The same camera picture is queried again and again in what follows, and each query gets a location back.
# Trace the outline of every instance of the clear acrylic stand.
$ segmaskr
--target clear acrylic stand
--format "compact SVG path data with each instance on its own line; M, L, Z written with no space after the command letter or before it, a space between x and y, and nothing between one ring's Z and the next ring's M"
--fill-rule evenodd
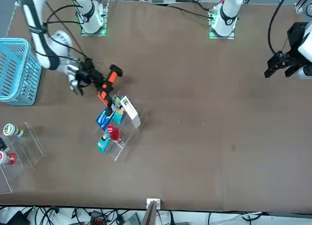
M20 138L15 136L0 137L9 147L8 153L15 153L17 158L13 165L0 165L0 194L11 193L13 180L20 175L25 168L34 167L46 153L29 123L24 123L24 133Z
M132 120L126 112L125 117L123 118L123 121L121 122L120 125L118 125L118 123L114 120L111 120L111 122L109 123L110 125L118 127L118 129L123 134L123 141L121 143L110 141L105 151L105 153L110 155L113 158L113 160L117 163L124 162L127 153L134 144L136 136L140 133L142 127L144 126L144 123L148 119L146 107L142 107L137 99L135 99L131 103L133 107L136 109L141 121L141 125L137 129L134 128L131 122ZM97 128L94 131L94 136L97 141L102 137L103 132L104 131L99 126L97 126Z

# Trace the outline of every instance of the brown table surface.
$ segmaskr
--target brown table surface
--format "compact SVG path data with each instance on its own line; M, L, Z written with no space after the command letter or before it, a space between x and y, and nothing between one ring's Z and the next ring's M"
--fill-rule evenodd
M179 6L204 14L192 3ZM275 8L243 5L235 40L210 40L205 19L134 1L111 5L105 37L82 37L67 24L94 62L124 70L115 89L149 106L148 122L125 163L114 163L92 136L103 109L94 88L76 96L66 76L45 70L34 106L0 104L2 125L43 128L48 155L0 202L144 208L146 198L161 198L165 209L311 212L312 83L282 70L263 75ZM59 16L77 20L74 9ZM293 6L280 9L276 51L300 20ZM9 37L30 40L20 7Z

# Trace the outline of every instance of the bottle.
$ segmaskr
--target bottle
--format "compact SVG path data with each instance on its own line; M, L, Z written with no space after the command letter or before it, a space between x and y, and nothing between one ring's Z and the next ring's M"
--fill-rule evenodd
M24 134L24 129L18 128L14 124L8 123L7 125L4 126L3 133L5 136L16 136L20 138Z
M6 153L0 151L0 165L13 165L16 161L16 154L15 153Z
M109 133L109 137L111 138L112 141L116 143L120 143L123 141L123 134L117 127L108 125L107 132Z

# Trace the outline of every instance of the blue plastic basket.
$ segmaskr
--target blue plastic basket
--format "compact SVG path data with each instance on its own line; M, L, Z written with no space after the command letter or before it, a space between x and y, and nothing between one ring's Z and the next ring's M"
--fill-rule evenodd
M24 39L0 38L0 102L33 105L41 65Z

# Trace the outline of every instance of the floor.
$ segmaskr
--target floor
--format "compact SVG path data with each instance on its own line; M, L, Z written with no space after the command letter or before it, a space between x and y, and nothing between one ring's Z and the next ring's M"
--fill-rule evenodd
M6 223L9 221L9 219L18 211L23 210L23 213L25 213L29 208L25 207L8 207L0 211L0 222ZM30 225L35 224L35 212L37 208L33 209L31 213L28 216L28 220L31 222ZM72 225L76 224L77 218L71 218L73 208L61 208L58 215L52 215L51 216L51 222L53 222L54 225ZM109 209L104 209L103 213L106 213L110 211ZM142 221L144 217L145 211L142 210L131 210L124 214L123 218L126 221L129 219L134 213L137 213L140 221ZM87 224L90 221L90 217L87 215L86 212L84 212L82 209L77 210L78 219L81 222L85 222ZM166 225L170 223L170 213L166 210L160 210L159 215L161 217L161 221L159 219L159 216L156 218L155 225ZM178 223L181 223L181 225L206 225L209 213L205 212L183 212L183 211L173 211L173 216L175 223L178 225ZM215 222L228 220L233 217L238 216L237 214L220 214L220 213L212 213L210 216L210 225L213 225ZM37 224L39 221L42 220L43 214L41 212L38 213L37 216ZM238 218L236 221L227 223L229 225L246 225L248 222L244 221L242 218ZM276 217L276 216L261 216L259 219L252 221L252 225L309 225L311 224L311 219L309 218L291 218L291 217Z

